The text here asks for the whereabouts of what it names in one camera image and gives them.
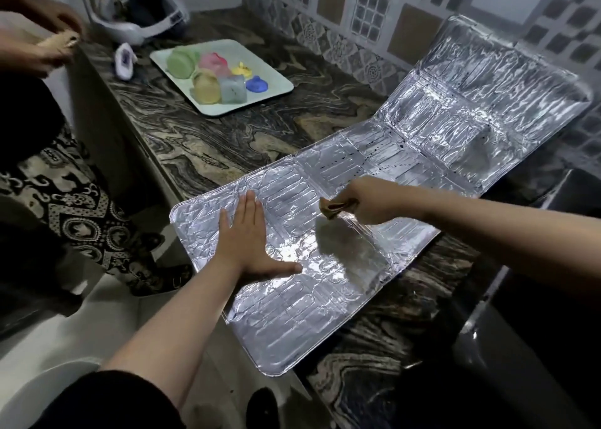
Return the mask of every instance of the white tray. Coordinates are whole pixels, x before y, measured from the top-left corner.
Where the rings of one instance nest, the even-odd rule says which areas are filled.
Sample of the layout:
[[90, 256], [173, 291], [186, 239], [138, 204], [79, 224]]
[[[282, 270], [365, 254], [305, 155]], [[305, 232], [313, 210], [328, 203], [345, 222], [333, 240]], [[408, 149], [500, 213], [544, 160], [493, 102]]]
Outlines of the white tray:
[[267, 81], [267, 84], [269, 85], [269, 88], [265, 92], [255, 93], [247, 90], [248, 101], [246, 103], [216, 103], [214, 105], [201, 105], [190, 94], [190, 89], [192, 89], [192, 78], [177, 79], [171, 76], [167, 71], [167, 57], [172, 49], [162, 49], [150, 53], [150, 59], [175, 83], [196, 109], [207, 116], [221, 116], [234, 109], [242, 108], [257, 103], [258, 101], [264, 101], [271, 97], [275, 97], [276, 95], [285, 94], [295, 88], [294, 84], [277, 72], [277, 70], [267, 65], [262, 59], [251, 53], [235, 40], [224, 39], [207, 41], [206, 43], [191, 44], [187, 47], [193, 48], [201, 54], [218, 53], [227, 60], [230, 69], [237, 67], [239, 62], [244, 62], [245, 66], [252, 70], [252, 76], [259, 75], [262, 79]]

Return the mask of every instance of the sleeve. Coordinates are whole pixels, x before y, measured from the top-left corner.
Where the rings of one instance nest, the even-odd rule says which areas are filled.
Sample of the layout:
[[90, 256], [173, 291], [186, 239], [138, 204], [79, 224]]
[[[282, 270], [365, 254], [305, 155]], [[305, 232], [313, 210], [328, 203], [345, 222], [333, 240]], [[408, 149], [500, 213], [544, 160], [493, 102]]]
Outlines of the sleeve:
[[85, 375], [66, 388], [31, 429], [184, 428], [179, 412], [149, 381], [122, 371]]

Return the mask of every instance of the tiled wall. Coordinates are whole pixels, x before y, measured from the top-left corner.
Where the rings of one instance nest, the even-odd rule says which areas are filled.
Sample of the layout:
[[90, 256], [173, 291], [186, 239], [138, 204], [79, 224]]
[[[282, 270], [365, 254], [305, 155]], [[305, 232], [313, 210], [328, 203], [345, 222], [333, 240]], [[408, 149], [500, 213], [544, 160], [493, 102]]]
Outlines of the tiled wall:
[[[601, 94], [601, 0], [243, 0], [263, 20], [389, 95], [461, 13], [522, 39]], [[601, 106], [547, 146], [601, 177]]]

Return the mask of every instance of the black and brown marble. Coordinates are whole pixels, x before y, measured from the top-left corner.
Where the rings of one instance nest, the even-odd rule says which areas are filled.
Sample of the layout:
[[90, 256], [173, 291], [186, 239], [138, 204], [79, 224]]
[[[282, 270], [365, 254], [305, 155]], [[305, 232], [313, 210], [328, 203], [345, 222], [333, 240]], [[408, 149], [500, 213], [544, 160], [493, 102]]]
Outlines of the black and brown marble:
[[[201, 115], [139, 51], [141, 78], [125, 83], [112, 71], [112, 48], [82, 50], [123, 109], [134, 134], [167, 182], [187, 199], [231, 182], [338, 129], [369, 118], [384, 100], [320, 56], [265, 27], [244, 8], [194, 14], [188, 42], [231, 38], [279, 70], [295, 86], [282, 97], [219, 118]], [[345, 428], [385, 428], [402, 402], [393, 397], [403, 367], [416, 361], [422, 332], [470, 269], [477, 253], [439, 237], [401, 277], [297, 367]]]

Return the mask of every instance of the patterned fabric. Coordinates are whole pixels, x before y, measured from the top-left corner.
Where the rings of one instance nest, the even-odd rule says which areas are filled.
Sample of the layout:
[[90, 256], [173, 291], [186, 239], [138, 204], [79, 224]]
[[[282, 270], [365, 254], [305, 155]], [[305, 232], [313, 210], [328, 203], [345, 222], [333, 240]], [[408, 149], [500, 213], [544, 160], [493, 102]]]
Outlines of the patterned fabric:
[[132, 293], [173, 289], [163, 288], [152, 255], [140, 245], [132, 222], [95, 182], [85, 154], [65, 125], [39, 154], [0, 171], [0, 194], [26, 205], [74, 249], [124, 280]]

